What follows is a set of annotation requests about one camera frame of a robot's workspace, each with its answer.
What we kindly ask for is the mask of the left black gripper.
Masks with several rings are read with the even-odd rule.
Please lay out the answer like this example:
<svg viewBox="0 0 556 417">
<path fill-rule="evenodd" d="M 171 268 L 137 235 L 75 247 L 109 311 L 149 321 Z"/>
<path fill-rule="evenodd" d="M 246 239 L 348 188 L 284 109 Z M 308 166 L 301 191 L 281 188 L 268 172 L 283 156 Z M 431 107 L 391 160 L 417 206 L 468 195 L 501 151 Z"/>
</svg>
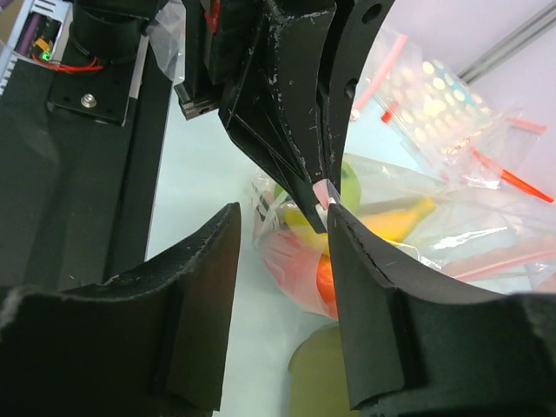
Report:
<svg viewBox="0 0 556 417">
<path fill-rule="evenodd" d="M 323 232 L 313 186 L 326 177 L 341 190 L 356 88 L 394 1 L 183 5 L 185 79 L 175 87 L 183 115 L 221 106 L 234 145 Z"/>
</svg>

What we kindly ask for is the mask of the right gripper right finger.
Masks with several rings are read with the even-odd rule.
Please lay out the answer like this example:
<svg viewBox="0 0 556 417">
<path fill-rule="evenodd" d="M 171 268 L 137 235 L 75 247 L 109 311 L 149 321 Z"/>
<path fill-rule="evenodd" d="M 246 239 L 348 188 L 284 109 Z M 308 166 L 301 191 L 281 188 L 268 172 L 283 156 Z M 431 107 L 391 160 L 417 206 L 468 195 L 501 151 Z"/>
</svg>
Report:
<svg viewBox="0 0 556 417">
<path fill-rule="evenodd" d="M 328 238 L 350 407 L 362 416 L 552 416 L 555 298 L 500 295 L 391 246 L 346 208 Z"/>
</svg>

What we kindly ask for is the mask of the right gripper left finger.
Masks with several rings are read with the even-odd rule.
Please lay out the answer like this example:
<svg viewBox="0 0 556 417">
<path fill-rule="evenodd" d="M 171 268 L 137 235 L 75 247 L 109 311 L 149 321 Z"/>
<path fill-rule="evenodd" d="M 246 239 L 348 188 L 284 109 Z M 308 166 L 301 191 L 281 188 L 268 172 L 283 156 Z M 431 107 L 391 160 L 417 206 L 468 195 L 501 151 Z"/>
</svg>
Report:
<svg viewBox="0 0 556 417">
<path fill-rule="evenodd" d="M 1 290 L 4 416 L 210 416 L 241 246 L 238 203 L 102 285 Z"/>
</svg>

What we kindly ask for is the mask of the olive green plastic bin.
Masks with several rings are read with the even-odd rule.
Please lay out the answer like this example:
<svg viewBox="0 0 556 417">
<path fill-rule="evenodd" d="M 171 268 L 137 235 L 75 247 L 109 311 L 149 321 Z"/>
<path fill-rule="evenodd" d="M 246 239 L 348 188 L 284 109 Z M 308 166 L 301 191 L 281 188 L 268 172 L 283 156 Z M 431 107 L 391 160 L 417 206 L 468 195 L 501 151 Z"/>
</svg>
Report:
<svg viewBox="0 0 556 417">
<path fill-rule="evenodd" d="M 315 330 L 294 351 L 288 414 L 299 417 L 357 416 L 348 398 L 340 327 L 328 324 Z"/>
</svg>

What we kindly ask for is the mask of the long yellow banana toy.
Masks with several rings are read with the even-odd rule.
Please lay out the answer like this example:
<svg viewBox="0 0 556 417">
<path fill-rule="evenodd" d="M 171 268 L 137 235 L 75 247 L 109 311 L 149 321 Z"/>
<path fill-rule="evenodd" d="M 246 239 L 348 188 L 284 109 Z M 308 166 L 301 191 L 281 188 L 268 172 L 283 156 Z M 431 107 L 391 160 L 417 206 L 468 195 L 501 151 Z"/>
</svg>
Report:
<svg viewBox="0 0 556 417">
<path fill-rule="evenodd" d="M 435 201 L 431 198 L 424 198 L 409 208 L 375 215 L 364 215 L 360 218 L 360 221 L 383 240 L 403 243 L 416 227 L 431 215 L 435 209 Z"/>
</svg>

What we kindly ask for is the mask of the clear zip top bag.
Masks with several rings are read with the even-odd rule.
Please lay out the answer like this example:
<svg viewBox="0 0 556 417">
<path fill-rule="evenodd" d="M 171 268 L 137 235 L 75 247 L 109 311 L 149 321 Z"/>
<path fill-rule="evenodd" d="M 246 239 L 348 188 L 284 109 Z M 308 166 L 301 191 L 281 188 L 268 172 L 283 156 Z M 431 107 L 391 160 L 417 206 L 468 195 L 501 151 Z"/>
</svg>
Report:
<svg viewBox="0 0 556 417">
<path fill-rule="evenodd" d="M 327 235 L 268 175 L 257 173 L 251 191 L 253 244 L 278 287 L 308 312 L 336 318 Z M 381 239 L 456 280 L 501 294 L 555 289 L 555 207 L 539 198 L 347 155 L 341 200 Z"/>
</svg>

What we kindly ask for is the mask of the red mango toy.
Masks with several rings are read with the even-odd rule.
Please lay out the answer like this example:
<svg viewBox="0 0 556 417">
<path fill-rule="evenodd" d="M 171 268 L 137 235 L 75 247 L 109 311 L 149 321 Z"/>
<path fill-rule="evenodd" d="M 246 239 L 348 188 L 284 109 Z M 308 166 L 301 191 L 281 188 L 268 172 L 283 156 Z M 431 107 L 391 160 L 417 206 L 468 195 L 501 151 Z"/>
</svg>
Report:
<svg viewBox="0 0 556 417">
<path fill-rule="evenodd" d="M 259 240 L 261 258 L 281 291 L 302 309 L 336 320 L 331 261 L 290 231 L 271 232 Z"/>
</svg>

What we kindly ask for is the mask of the green apple toy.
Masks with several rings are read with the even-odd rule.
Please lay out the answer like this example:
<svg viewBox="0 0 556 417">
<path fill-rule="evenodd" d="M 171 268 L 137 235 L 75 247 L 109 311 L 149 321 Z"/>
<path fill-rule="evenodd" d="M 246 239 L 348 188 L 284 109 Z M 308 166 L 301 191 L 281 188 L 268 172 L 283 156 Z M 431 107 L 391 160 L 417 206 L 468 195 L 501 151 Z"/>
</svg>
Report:
<svg viewBox="0 0 556 417">
<path fill-rule="evenodd" d="M 353 213 L 361 202 L 361 184 L 352 167 L 344 162 L 341 165 L 341 200 Z"/>
</svg>

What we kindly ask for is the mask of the yellow lemon toy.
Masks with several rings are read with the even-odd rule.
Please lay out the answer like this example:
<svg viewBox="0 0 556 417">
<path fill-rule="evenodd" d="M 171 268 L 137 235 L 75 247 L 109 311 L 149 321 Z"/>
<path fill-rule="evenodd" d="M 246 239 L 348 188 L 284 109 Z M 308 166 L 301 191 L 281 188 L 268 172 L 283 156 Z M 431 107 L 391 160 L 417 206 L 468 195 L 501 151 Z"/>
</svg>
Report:
<svg viewBox="0 0 556 417">
<path fill-rule="evenodd" d="M 289 229 L 302 242 L 329 256 L 328 234 L 317 234 L 299 209 L 286 207 L 284 209 L 284 220 Z"/>
</svg>

